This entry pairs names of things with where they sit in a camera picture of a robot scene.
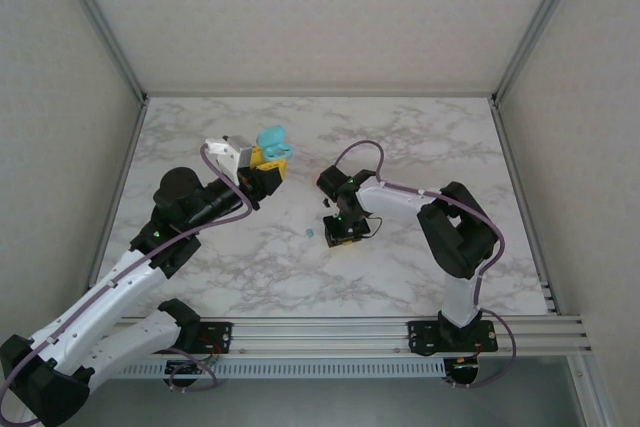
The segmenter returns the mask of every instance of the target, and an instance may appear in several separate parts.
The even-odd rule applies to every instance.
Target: white marble surface
[[[147,315],[178,297],[201,316],[434,315],[444,274],[417,221],[385,219],[374,239],[329,249],[329,210],[312,176],[350,143],[378,140],[383,177],[440,188],[457,180],[503,230],[507,250],[485,278],[481,303],[503,314],[545,314],[522,220],[485,99],[157,98],[152,99],[102,272],[148,221],[162,175],[181,165],[213,180],[198,148],[206,137],[264,128],[288,130],[294,158],[283,186],[249,218],[200,235],[202,248],[128,315]],[[359,147],[346,173],[374,168],[377,151]],[[315,235],[308,238],[307,229]]]

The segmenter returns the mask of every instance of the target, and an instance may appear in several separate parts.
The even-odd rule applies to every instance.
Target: floor
[[[481,364],[490,375],[503,360]],[[161,380],[110,381],[65,426],[582,427],[566,360],[521,358],[490,386],[440,379],[239,380],[196,394]]]
[[[417,223],[385,219],[373,239],[326,245],[321,219],[331,211],[312,178],[364,138],[386,150],[383,177],[431,189],[462,182],[502,228],[506,254],[483,283],[482,305],[502,314],[546,313],[485,99],[151,99],[102,272],[148,221],[166,171],[186,165],[203,183],[212,181],[198,155],[205,138],[239,134],[252,141],[274,124],[287,128],[295,150],[284,185],[248,219],[203,232],[203,247],[190,262],[129,316],[145,316],[172,297],[216,317],[436,314],[444,274]],[[373,168],[376,154],[361,147],[341,168]]]

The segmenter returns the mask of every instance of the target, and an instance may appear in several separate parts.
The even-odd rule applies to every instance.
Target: white wall
[[[502,112],[552,280],[640,425],[640,0],[562,0]]]
[[[84,287],[136,111],[76,0],[0,0],[0,342]]]
[[[181,92],[476,92],[540,0],[97,0],[143,87]]]

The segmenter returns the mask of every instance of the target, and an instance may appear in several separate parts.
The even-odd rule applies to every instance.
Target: teal toy
[[[293,147],[284,143],[287,130],[281,125],[276,125],[263,130],[258,135],[256,143],[262,148],[262,157],[265,161],[290,159],[293,156]]]

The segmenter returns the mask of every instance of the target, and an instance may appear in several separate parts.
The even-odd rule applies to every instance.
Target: purple cable
[[[242,191],[230,179],[228,179],[222,172],[220,172],[220,170],[218,170],[218,168],[215,165],[213,165],[213,163],[207,158],[207,144],[203,144],[202,147],[200,147],[200,156],[202,157],[202,160],[207,165],[207,167],[209,167],[209,169],[211,169],[211,171],[213,171],[213,173],[216,174],[240,198],[240,200],[242,200],[242,202],[244,202],[244,204],[247,206],[247,210],[244,211],[242,214],[235,215],[227,219],[215,220],[213,222],[209,222],[199,227],[194,227],[193,229],[189,229],[181,233],[180,235],[177,235],[176,237],[169,239],[164,244],[156,247],[147,255],[145,255],[141,259],[136,260],[133,264],[131,264],[129,267],[127,267],[118,275],[116,275],[112,279],[114,283],[117,284],[123,277],[129,275],[131,271],[133,271],[134,269],[137,269],[142,264],[144,264],[147,260],[155,257],[164,249],[172,246],[176,242],[179,242],[180,240],[184,239],[185,237],[189,237],[191,235],[197,234],[198,232],[201,232],[202,230],[205,230],[205,229],[209,229],[211,227],[217,227],[219,225],[230,224],[231,222],[242,220],[245,217],[248,217],[249,214],[251,214],[251,212],[253,212],[251,201],[247,198],[247,196],[244,195],[244,193],[242,193]],[[56,340],[71,324],[73,324],[73,322],[75,322],[78,319],[78,317],[80,317],[89,307],[91,307],[91,305],[93,305],[110,288],[111,287],[109,287],[108,285],[105,285],[98,292],[93,294],[89,298],[89,300],[87,300],[84,304],[82,304],[78,308],[78,310],[76,310],[73,314],[71,314],[69,318],[65,322],[63,322],[53,334],[51,334],[50,338],[53,340]],[[42,344],[40,344],[38,347],[33,349],[33,351],[30,354],[28,354],[24,359],[22,359],[22,361],[18,365],[16,365],[16,367],[9,373],[4,383],[2,384],[2,387],[0,387],[0,424],[3,425],[4,427],[30,427],[39,422],[37,419],[30,420],[28,422],[18,422],[18,423],[11,422],[10,420],[6,419],[2,415],[1,406],[2,406],[2,401],[4,400],[4,397],[7,394],[7,391],[9,390],[9,386],[13,383],[16,376],[22,371],[24,366],[27,365],[27,363],[29,363],[29,361],[35,358],[40,352],[42,352],[42,350],[44,350],[44,348],[47,345],[49,345],[49,342],[45,340],[44,342],[42,342]]]
[[[182,369],[184,369],[187,365],[190,365],[190,364],[196,364],[197,366],[199,366],[202,370],[204,370],[207,374],[211,376],[211,378],[213,379],[213,382],[204,387],[183,387],[180,390],[180,392],[182,392],[183,394],[187,392],[204,392],[206,390],[215,389],[218,386],[218,378],[216,377],[216,374],[213,372],[213,369],[209,367],[207,364],[205,364],[203,361],[198,360],[188,352],[185,352],[184,350],[176,349],[175,347],[171,347],[167,350],[175,354],[180,354],[191,361],[191,362],[179,365],[178,367],[173,369],[173,372],[171,372],[171,375],[169,376],[169,387],[171,388],[172,391],[174,387],[176,387],[173,384],[174,377],[178,374],[178,372],[180,372]]]
[[[380,160],[378,161],[378,166],[376,167],[376,180],[378,182],[382,182],[382,177],[380,175],[380,172],[382,170],[382,164],[384,163],[384,149],[375,140],[365,139],[365,140],[359,140],[357,142],[354,142],[353,144],[351,144],[349,147],[347,147],[346,149],[344,149],[342,151],[342,153],[338,156],[338,158],[333,163],[333,165],[337,166],[338,162],[340,162],[343,159],[343,157],[347,154],[347,152],[349,152],[354,147],[357,147],[358,145],[362,145],[362,144],[373,145],[374,147],[376,147],[380,151]],[[386,182],[386,181],[384,183],[384,187],[388,187],[390,189],[399,190],[399,191],[402,191],[402,192],[409,192],[411,194],[424,195],[424,196],[427,196],[427,197],[433,197],[435,199],[443,200],[443,201],[447,202],[448,204],[454,205],[454,206],[458,207],[459,209],[461,209],[461,210],[467,212],[468,214],[473,215],[477,219],[481,220],[496,234],[496,237],[498,237],[498,240],[500,242],[500,247],[498,247],[498,252],[496,252],[496,254],[491,258],[491,260],[489,260],[478,271],[478,280],[476,282],[475,290],[473,292],[473,303],[477,307],[478,306],[478,301],[480,299],[480,286],[482,284],[482,278],[483,278],[484,273],[487,270],[489,270],[491,267],[493,267],[498,262],[498,260],[500,260],[500,257],[502,257],[502,254],[504,254],[504,250],[505,250],[504,235],[502,234],[502,232],[500,231],[498,226],[496,224],[494,224],[491,221],[491,219],[489,219],[486,215],[483,215],[481,212],[478,212],[477,210],[472,209],[471,207],[469,207],[469,206],[467,206],[467,205],[463,204],[462,202],[459,202],[459,201],[457,201],[455,199],[452,199],[451,197],[447,197],[446,195],[443,195],[440,192],[433,192],[433,191],[430,191],[430,190],[420,191],[420,190],[414,189],[412,187],[405,187],[404,185],[392,184],[391,182]],[[488,385],[488,384],[491,384],[491,383],[495,382],[496,380],[501,378],[503,375],[505,375],[511,369],[511,366],[513,365],[513,362],[516,359],[516,339],[515,339],[515,337],[513,335],[513,332],[511,331],[511,329],[509,328],[509,326],[505,322],[505,320],[502,317],[500,317],[498,314],[496,314],[495,312],[493,312],[491,310],[484,309],[484,308],[480,308],[479,310],[481,312],[486,312],[487,314],[495,317],[498,320],[498,322],[500,322],[504,326],[504,328],[507,331],[507,334],[509,334],[509,338],[511,339],[512,354],[511,354],[511,358],[510,358],[509,363],[507,364],[507,366],[501,372],[496,374],[495,376],[491,377],[490,379],[487,379],[487,380],[484,380],[482,382],[478,382],[478,383],[475,383],[475,384],[462,384],[462,385],[465,385],[465,388],[468,388],[468,389],[473,389],[473,388],[477,388],[477,387],[483,387],[485,385]]]

